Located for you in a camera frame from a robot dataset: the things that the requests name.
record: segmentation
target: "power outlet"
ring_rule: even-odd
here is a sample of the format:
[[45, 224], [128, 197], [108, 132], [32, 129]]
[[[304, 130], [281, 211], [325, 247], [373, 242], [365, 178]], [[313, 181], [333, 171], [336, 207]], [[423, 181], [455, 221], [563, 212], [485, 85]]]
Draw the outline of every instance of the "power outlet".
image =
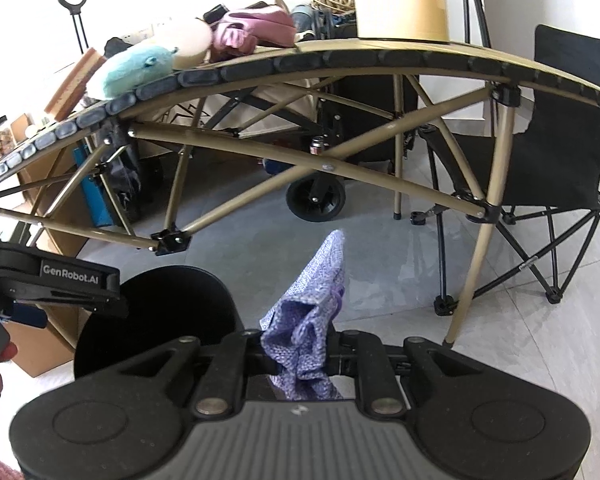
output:
[[160, 20], [160, 22], [156, 22], [152, 25], [154, 28], [154, 34], [157, 34], [161, 27], [165, 25], [169, 25], [173, 21], [172, 18], [165, 18], [164, 20]]
[[137, 32], [132, 32], [131, 34], [125, 34], [124, 36], [120, 36], [123, 41], [130, 43], [132, 45], [138, 44], [147, 38], [154, 37], [160, 28], [168, 25], [173, 21], [172, 18], [165, 18], [164, 20], [160, 20], [159, 22], [152, 23], [147, 28], [142, 30], [138, 30]]
[[137, 32], [132, 32], [131, 34], [125, 34], [124, 36], [120, 36], [123, 41], [130, 43], [132, 45], [140, 43], [142, 40], [146, 40], [147, 38], [151, 38], [154, 35], [154, 26], [149, 25], [149, 27], [144, 28], [142, 30], [138, 30]]

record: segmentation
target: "black wheel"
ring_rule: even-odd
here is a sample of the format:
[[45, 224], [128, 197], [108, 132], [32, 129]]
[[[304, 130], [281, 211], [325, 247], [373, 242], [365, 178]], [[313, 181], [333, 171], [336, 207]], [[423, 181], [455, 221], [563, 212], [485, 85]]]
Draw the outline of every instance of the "black wheel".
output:
[[307, 222], [328, 222], [342, 210], [344, 186], [333, 175], [315, 173], [296, 180], [286, 190], [289, 210]]
[[413, 211], [409, 216], [409, 220], [411, 221], [411, 225], [426, 225], [427, 217], [424, 216], [423, 211]]

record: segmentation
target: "curved frame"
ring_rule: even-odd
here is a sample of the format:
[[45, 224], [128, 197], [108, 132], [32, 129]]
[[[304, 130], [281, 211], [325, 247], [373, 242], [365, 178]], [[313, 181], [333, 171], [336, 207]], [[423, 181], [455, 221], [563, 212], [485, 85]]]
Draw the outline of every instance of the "curved frame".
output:
[[[394, 77], [395, 110], [393, 114], [320, 91], [320, 88], [344, 76], [377, 74], [387, 74]], [[425, 74], [483, 80], [485, 85], [475, 91], [434, 104], [415, 77], [416, 75]], [[402, 102], [401, 83], [403, 77], [408, 78], [418, 95], [423, 99], [426, 107], [404, 113], [400, 104]], [[193, 99], [200, 99], [203, 102], [207, 96], [212, 94], [227, 94], [228, 92], [256, 88], [261, 85], [287, 86], [287, 82], [290, 80], [306, 78], [324, 79], [310, 88], [298, 87], [298, 93], [295, 96], [261, 110], [254, 118], [246, 121], [238, 128], [234, 138], [226, 133], [221, 134], [221, 132], [215, 132], [209, 128], [200, 128], [202, 106], [197, 108], [193, 126], [161, 124], [155, 123], [153, 120], [154, 117], [161, 115], [161, 110], [181, 102]], [[176, 241], [180, 240], [179, 243], [182, 243], [183, 238], [190, 237], [193, 233], [218, 221], [234, 210], [313, 171], [332, 173], [393, 190], [395, 193], [394, 214], [400, 214], [401, 194], [408, 193], [480, 219], [489, 216], [491, 207], [496, 207], [498, 210], [500, 208], [511, 152], [515, 104], [505, 103], [508, 107], [505, 106], [504, 113], [500, 114], [490, 184], [486, 193], [486, 204], [480, 202], [485, 199], [485, 196], [477, 185], [475, 175], [461, 148], [444, 125], [442, 117], [491, 98], [502, 102], [501, 89], [494, 88], [494, 84], [498, 83], [509, 87], [526, 86], [586, 102], [593, 106], [600, 106], [599, 87], [551, 67], [486, 48], [465, 44], [429, 44], [409, 41], [322, 40], [302, 43], [296, 48], [267, 50], [260, 54], [234, 59], [229, 62], [180, 72], [140, 87], [133, 94], [130, 93], [112, 102], [97, 104], [88, 108], [56, 126], [54, 130], [50, 129], [40, 135], [56, 136], [56, 142], [50, 146], [53, 150], [65, 148], [78, 139], [88, 138], [92, 126], [99, 124], [101, 121], [109, 120], [107, 117], [117, 116], [120, 120], [131, 122], [132, 126], [129, 133], [131, 136], [181, 145], [181, 157], [176, 170], [178, 177], [172, 189], [164, 223], [166, 230], [176, 230], [177, 206], [180, 202], [188, 154], [192, 146], [204, 146], [226, 152], [271, 158], [294, 165], [289, 170], [267, 179], [212, 211], [203, 214], [182, 229], [176, 230], [176, 234], [179, 236]], [[388, 118], [391, 116], [392, 120], [387, 124], [338, 144], [321, 155], [311, 155], [240, 138], [240, 132], [248, 126], [255, 124], [264, 117], [284, 110], [286, 106], [306, 94], [317, 94], [323, 98], [331, 98], [331, 100], [340, 104], [353, 106], [382, 117]], [[397, 168], [396, 176], [391, 176], [343, 161], [348, 156], [391, 138], [395, 139], [396, 161], [398, 161], [402, 156], [401, 147], [404, 132], [429, 122], [439, 124], [443, 134], [446, 134], [444, 135], [446, 142], [458, 161], [467, 182], [472, 184], [473, 201], [449, 196], [405, 180], [401, 177], [400, 168]], [[66, 132], [70, 134], [57, 139], [60, 136], [59, 133]], [[21, 152], [23, 154], [27, 147], [28, 145], [22, 148]], [[96, 166], [102, 147], [94, 149], [93, 145], [90, 144], [90, 148], [92, 153], [87, 161], [69, 178], [65, 188], [61, 191], [60, 202], [62, 202], [62, 197], [68, 196], [72, 186], [75, 187], [75, 183], [89, 174]], [[24, 162], [28, 163], [44, 154], [46, 154], [45, 150], [34, 152], [29, 158], [24, 156], [22, 158], [25, 158]], [[9, 174], [16, 173], [22, 167], [18, 164], [9, 164], [9, 161], [6, 160], [1, 168], [0, 171], [2, 171], [3, 176], [0, 181]], [[55, 177], [50, 172], [47, 182], [40, 181], [36, 184], [45, 186], [48, 184], [49, 179], [53, 178]], [[52, 213], [53, 211], [44, 216], [27, 215], [0, 208], [0, 215], [72, 234], [128, 243], [154, 251], [160, 248], [162, 242], [159, 239], [138, 237], [132, 231], [129, 232], [130, 229], [127, 229], [128, 234], [124, 235], [100, 229], [81, 229], [61, 225], [49, 218]], [[448, 346], [455, 342], [462, 322], [466, 317], [493, 228], [494, 223], [491, 219], [487, 219], [480, 226], [466, 282], [451, 327], [445, 337], [445, 343]]]

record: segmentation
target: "black fabric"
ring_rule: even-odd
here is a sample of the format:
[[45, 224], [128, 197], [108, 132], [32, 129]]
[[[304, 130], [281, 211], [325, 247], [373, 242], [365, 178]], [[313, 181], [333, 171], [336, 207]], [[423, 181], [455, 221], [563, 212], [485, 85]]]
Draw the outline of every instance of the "black fabric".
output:
[[[335, 27], [334, 30], [334, 36], [337, 39], [355, 38], [357, 33], [355, 23], [347, 23], [347, 25]], [[390, 75], [344, 77], [333, 84], [333, 92], [340, 97], [352, 99], [387, 112], [394, 111], [394, 80], [393, 76]], [[405, 112], [416, 110], [418, 108], [418, 95], [405, 78], [403, 79], [403, 93]], [[337, 110], [337, 114], [341, 117], [343, 141], [357, 137], [389, 122], [388, 119], [350, 106], [339, 105], [331, 107], [331, 109]], [[393, 160], [394, 154], [394, 140], [390, 139], [349, 157], [347, 161], [357, 164], [359, 162]]]
[[[600, 40], [539, 25], [536, 60], [600, 85]], [[456, 190], [468, 190], [442, 135], [423, 137]], [[495, 139], [456, 139], [486, 191]], [[597, 208], [599, 183], [600, 108], [536, 91], [532, 120], [514, 136], [503, 205]]]

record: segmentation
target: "cardboard box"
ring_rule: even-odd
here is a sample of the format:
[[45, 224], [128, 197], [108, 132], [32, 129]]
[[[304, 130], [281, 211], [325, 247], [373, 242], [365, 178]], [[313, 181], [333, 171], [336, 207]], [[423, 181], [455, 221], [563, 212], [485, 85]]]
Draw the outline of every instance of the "cardboard box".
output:
[[[58, 150], [43, 156], [40, 160], [27, 165], [19, 173], [18, 177], [22, 184], [28, 184], [29, 182], [35, 182], [37, 180], [43, 180], [48, 175], [49, 169], [58, 156]], [[60, 175], [73, 171], [75, 169], [75, 161], [73, 156], [73, 147], [68, 147], [62, 157], [54, 175]], [[58, 192], [62, 189], [64, 183], [58, 182], [50, 186], [43, 195], [43, 199], [40, 202], [37, 214], [42, 215], [48, 209], [53, 202], [54, 198], [58, 195]], [[16, 208], [17, 211], [24, 213], [31, 213], [31, 207], [36, 200], [36, 197], [40, 189], [30, 189], [24, 192], [24, 196], [27, 200], [25, 204]], [[63, 222], [65, 224], [81, 226], [85, 228], [93, 227], [91, 221], [91, 215], [87, 207], [82, 188], [76, 189], [72, 195], [66, 200], [65, 204], [56, 211], [53, 216], [54, 220]], [[45, 233], [40, 237], [38, 241], [38, 248], [44, 251], [50, 251], [56, 254], [64, 254], [65, 256], [77, 256], [82, 247], [87, 243], [88, 238], [63, 233], [60, 231], [52, 231], [50, 229], [45, 230]]]
[[[33, 164], [29, 164], [18, 174], [22, 184], [35, 182], [46, 178], [49, 169], [56, 160], [58, 151], [46, 155]], [[72, 147], [65, 150], [54, 175], [67, 173], [74, 169], [75, 162]], [[60, 182], [50, 186], [40, 202], [38, 214], [42, 215], [62, 189]], [[30, 213], [39, 189], [24, 192], [26, 202], [15, 208], [17, 211]], [[58, 209], [53, 218], [60, 222], [91, 227], [91, 216], [82, 193], [78, 188]], [[65, 256], [77, 256], [88, 238], [67, 234], [59, 231], [45, 230], [40, 236], [37, 246], [39, 249]], [[84, 325], [84, 314], [74, 306], [42, 306], [46, 311], [49, 323], [45, 329], [32, 328], [18, 323], [6, 323], [5, 328], [11, 335], [11, 340], [19, 348], [18, 355], [13, 360], [31, 377], [48, 372], [74, 358], [74, 349], [78, 341], [80, 328]]]
[[18, 355], [13, 362], [31, 377], [37, 377], [74, 358], [74, 349], [53, 326], [41, 329], [7, 322], [4, 327], [18, 347]]

